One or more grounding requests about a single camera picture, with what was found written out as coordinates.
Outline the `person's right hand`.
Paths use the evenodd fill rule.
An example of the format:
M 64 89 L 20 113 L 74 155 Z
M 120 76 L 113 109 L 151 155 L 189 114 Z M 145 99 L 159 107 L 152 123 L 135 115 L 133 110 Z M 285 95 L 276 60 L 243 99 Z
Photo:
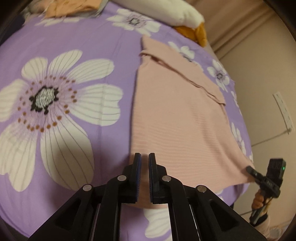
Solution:
M 251 205 L 252 210 L 262 208 L 262 212 L 260 214 L 260 217 L 262 217 L 265 214 L 267 214 L 267 211 L 268 211 L 270 205 L 271 205 L 271 199 L 270 198 L 265 199 L 261 193 L 261 189 L 259 189 L 253 199 L 253 202 Z

